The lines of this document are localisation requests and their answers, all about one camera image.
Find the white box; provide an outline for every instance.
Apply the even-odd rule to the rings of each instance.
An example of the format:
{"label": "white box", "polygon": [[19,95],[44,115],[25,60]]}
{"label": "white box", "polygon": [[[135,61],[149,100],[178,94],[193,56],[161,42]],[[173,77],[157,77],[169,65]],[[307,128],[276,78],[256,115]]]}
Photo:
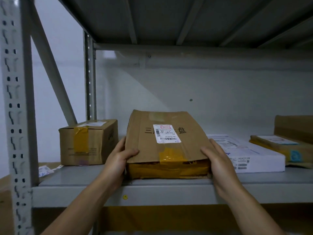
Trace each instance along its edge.
{"label": "white box", "polygon": [[285,156],[241,139],[224,134],[207,134],[233,162],[236,173],[285,171]]}

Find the brown cardboard box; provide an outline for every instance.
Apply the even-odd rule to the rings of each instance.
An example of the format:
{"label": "brown cardboard box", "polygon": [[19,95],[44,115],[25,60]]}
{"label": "brown cardboard box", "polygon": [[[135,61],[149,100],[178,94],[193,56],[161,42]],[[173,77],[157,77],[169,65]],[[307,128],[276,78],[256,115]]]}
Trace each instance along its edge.
{"label": "brown cardboard box", "polygon": [[59,129],[62,165],[104,164],[118,143],[117,120],[91,120]]}
{"label": "brown cardboard box", "polygon": [[313,115],[276,115],[274,134],[313,144]]}
{"label": "brown cardboard box", "polygon": [[187,112],[134,110],[125,147],[138,148],[140,152],[127,160],[127,172],[131,178],[206,176],[210,161],[201,153],[201,146],[215,151],[205,132]]}
{"label": "brown cardboard box", "polygon": [[282,135],[251,135],[251,143],[274,150],[286,157],[286,165],[313,168],[313,145]]}

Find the wall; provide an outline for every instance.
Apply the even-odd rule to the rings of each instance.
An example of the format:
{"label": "wall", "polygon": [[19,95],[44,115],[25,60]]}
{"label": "wall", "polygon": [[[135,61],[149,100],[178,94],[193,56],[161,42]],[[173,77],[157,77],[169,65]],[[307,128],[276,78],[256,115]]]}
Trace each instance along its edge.
{"label": "wall", "polygon": [[[82,122],[82,29],[57,0],[36,0],[36,7],[77,121]],[[38,158],[40,162],[59,161],[58,129],[66,126],[66,121],[34,45],[32,48]],[[276,114],[313,114],[309,105],[313,99],[312,72],[274,71],[277,63],[269,59],[255,61],[251,67],[248,58],[238,60],[236,56],[227,63],[218,60],[229,66],[226,69],[220,70],[216,62],[207,69],[205,56],[190,55],[182,60],[179,55],[156,58],[155,53],[98,51],[98,118],[117,118],[122,136],[133,109],[186,110],[207,133],[248,139],[250,134],[272,133]],[[279,64],[279,69],[288,69],[290,62]],[[8,173],[2,97],[3,93],[0,177]]]}

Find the blue logo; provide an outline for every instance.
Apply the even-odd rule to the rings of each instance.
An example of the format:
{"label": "blue logo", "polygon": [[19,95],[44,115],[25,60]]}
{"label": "blue logo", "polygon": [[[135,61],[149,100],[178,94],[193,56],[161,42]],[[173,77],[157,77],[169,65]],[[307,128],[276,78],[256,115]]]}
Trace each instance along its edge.
{"label": "blue logo", "polygon": [[290,161],[291,162],[302,162],[301,153],[296,150],[290,150]]}

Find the cardboard box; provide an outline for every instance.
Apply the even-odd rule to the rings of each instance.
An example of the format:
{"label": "cardboard box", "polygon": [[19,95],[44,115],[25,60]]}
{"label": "cardboard box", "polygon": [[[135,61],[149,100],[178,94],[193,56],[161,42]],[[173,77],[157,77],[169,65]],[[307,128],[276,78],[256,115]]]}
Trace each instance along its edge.
{"label": "cardboard box", "polygon": [[187,112],[134,110],[129,119],[126,149],[139,154],[127,160],[131,178],[199,178],[210,161],[201,146],[215,150],[202,128]]}
{"label": "cardboard box", "polygon": [[59,129],[62,165],[104,164],[118,143],[117,120],[91,120]]}
{"label": "cardboard box", "polygon": [[313,144],[313,115],[276,115],[274,134]]}
{"label": "cardboard box", "polygon": [[236,173],[285,171],[285,156],[228,135],[208,135],[225,151]]}
{"label": "cardboard box", "polygon": [[281,135],[251,135],[251,143],[274,150],[286,157],[286,165],[313,168],[313,145]]}

